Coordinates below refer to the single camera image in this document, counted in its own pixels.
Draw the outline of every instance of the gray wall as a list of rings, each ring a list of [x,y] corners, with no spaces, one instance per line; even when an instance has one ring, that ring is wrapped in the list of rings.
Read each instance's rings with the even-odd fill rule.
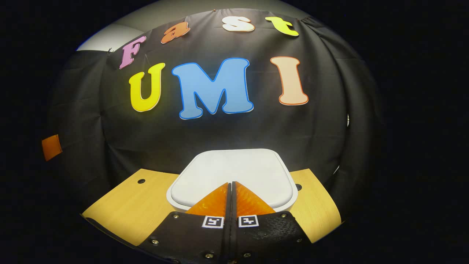
[[[129,40],[167,22],[213,9],[252,8],[298,19],[307,13],[279,0],[160,0],[101,29],[77,50],[115,51]]]

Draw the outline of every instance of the wooden table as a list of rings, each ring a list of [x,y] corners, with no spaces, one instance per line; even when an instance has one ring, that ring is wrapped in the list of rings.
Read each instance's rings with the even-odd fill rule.
[[[311,242],[341,224],[340,214],[328,192],[309,169],[290,172],[302,186],[290,212]],[[97,200],[84,213],[134,246],[143,242],[175,208],[166,192],[177,174],[140,169]]]

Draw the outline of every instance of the black fabric panel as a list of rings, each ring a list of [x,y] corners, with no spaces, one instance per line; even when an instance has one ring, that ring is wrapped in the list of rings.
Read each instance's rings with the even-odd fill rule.
[[[256,26],[253,32],[224,30],[225,16],[246,16]],[[116,164],[112,175],[124,180],[140,168],[180,173],[199,153],[214,149],[268,148],[279,153],[289,170],[311,168],[322,182],[339,164],[344,144],[347,113],[345,96],[334,60],[320,38],[298,20],[293,23],[299,38],[277,31],[267,16],[276,14],[253,9],[204,12],[162,25],[145,34],[135,60],[119,70],[122,51],[109,56],[103,71],[101,101],[103,126]],[[163,32],[187,21],[188,34],[161,44]],[[298,58],[298,71],[310,101],[301,106],[279,103],[281,81],[270,63],[275,56]],[[246,69],[249,99],[254,110],[227,115],[221,109],[197,119],[181,120],[179,80],[172,68],[198,63],[214,78],[226,58],[249,60]],[[147,112],[132,109],[129,78],[164,62],[162,92],[158,105]],[[142,79],[142,97],[150,94],[150,78]]]
[[[344,84],[350,126],[340,167],[327,185],[340,214],[348,216],[361,206],[360,200],[365,197],[372,177],[378,173],[375,165],[384,145],[381,101],[371,73],[360,56],[342,38],[313,18],[304,21],[329,50]]]
[[[245,16],[256,29],[226,31],[221,22],[225,16]],[[279,32],[265,20],[267,16],[291,22],[299,37]],[[161,44],[163,32],[183,21],[190,31]],[[310,168],[342,218],[347,217],[371,180],[375,126],[381,117],[375,84],[345,41],[311,17],[299,21],[254,9],[203,12],[143,35],[146,41],[127,67],[119,69],[122,47],[111,54],[77,52],[58,81],[62,90],[54,93],[50,127],[63,141],[64,152],[81,146],[73,150],[79,152],[73,154],[76,159],[64,160],[63,165],[69,182],[76,184],[76,193],[99,189],[96,193],[104,194],[140,168],[180,173],[208,150],[267,148],[276,151],[290,171]],[[308,103],[280,104],[280,75],[270,63],[276,56],[300,61],[298,72]],[[246,81],[254,109],[226,114],[221,110],[223,95],[214,115],[197,99],[203,115],[180,119],[180,84],[171,70],[196,62],[213,79],[222,61],[233,57],[250,62]],[[135,111],[130,104],[130,77],[145,73],[142,97],[146,98],[151,91],[148,69],[161,62],[166,66],[158,104],[150,111]],[[81,199],[91,205],[96,196]]]
[[[59,75],[50,99],[47,132],[59,135],[62,153],[49,161],[55,179],[85,210],[112,189],[99,109],[101,72],[108,53],[76,52]]]

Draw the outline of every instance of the blue letter m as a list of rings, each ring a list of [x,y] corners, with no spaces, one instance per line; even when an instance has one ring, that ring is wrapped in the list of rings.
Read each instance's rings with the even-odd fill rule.
[[[254,109],[249,101],[246,87],[246,68],[249,61],[243,58],[229,58],[221,66],[212,81],[197,63],[176,66],[172,73],[181,83],[182,111],[179,117],[192,119],[201,117],[203,111],[196,104],[196,95],[205,108],[213,115],[217,112],[223,92],[226,102],[222,106],[227,114],[245,113]]]

